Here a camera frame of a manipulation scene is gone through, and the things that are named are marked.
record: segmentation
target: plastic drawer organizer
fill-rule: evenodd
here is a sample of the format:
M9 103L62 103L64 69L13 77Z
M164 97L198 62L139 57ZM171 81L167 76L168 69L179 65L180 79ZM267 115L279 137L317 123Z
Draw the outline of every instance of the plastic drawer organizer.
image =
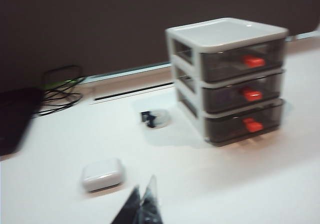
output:
M223 146L279 126L287 34L235 18L166 30L177 98L207 141Z

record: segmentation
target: drawer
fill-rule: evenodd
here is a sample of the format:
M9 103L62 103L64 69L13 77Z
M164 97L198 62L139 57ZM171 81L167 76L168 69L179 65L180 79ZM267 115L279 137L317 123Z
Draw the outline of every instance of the drawer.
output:
M223 146L271 131L281 121L283 100L220 118L205 118L208 141Z
M201 53L203 80L217 82L281 67L284 46L284 39L278 39L218 53Z
M278 98L282 76L283 72L280 72L220 88L203 88L205 111L218 113Z

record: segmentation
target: white desk surface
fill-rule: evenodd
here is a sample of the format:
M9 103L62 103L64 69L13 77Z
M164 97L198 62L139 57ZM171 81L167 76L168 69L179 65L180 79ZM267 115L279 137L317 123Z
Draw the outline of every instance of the white desk surface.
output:
M1 160L1 223L108 224L135 185L157 177L165 224L320 223L320 38L289 44L279 130L214 147L177 108L174 88L77 106L33 120L22 149ZM139 112L168 109L147 129ZM107 157L124 184L86 193L85 165Z

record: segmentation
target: laptop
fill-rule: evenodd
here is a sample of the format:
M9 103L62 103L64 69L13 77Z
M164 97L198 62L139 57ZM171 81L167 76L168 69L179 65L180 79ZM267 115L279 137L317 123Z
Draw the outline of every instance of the laptop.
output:
M18 150L19 143L42 103L44 91L24 88L0 93L0 156Z

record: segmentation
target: cable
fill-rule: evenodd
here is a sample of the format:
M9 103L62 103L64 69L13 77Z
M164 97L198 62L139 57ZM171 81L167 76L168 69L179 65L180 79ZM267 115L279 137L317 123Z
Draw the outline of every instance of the cable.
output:
M59 84L58 86L55 86L55 87L46 88L48 86L47 84L48 75L54 74L56 72L63 71L69 68L78 69L78 75L73 79L64 81L63 84ZM42 79L42 85L45 88L44 98L42 100L42 106L51 107L51 108L38 111L36 113L38 117L46 116L46 115L73 107L83 97L82 93L74 92L75 86L86 79L82 75L82 68L80 66L68 65L68 66L52 69L52 70L46 71L42 75L41 79Z

